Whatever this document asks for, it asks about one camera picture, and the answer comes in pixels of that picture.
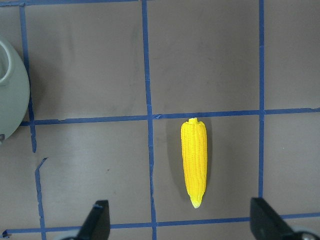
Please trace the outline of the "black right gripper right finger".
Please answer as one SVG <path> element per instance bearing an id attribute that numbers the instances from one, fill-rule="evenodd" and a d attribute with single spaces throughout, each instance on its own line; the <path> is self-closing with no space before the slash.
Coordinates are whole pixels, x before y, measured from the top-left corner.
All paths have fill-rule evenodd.
<path id="1" fill-rule="evenodd" d="M 295 232 L 261 197 L 250 200 L 250 230 L 256 240 L 294 240 Z"/>

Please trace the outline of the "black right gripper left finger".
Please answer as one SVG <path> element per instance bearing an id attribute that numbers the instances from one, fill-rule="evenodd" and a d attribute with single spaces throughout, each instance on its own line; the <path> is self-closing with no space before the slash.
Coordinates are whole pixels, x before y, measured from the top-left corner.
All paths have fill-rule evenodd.
<path id="1" fill-rule="evenodd" d="M 110 210 L 108 200 L 98 200 L 93 205 L 78 232 L 79 240 L 107 240 L 110 235 Z"/>

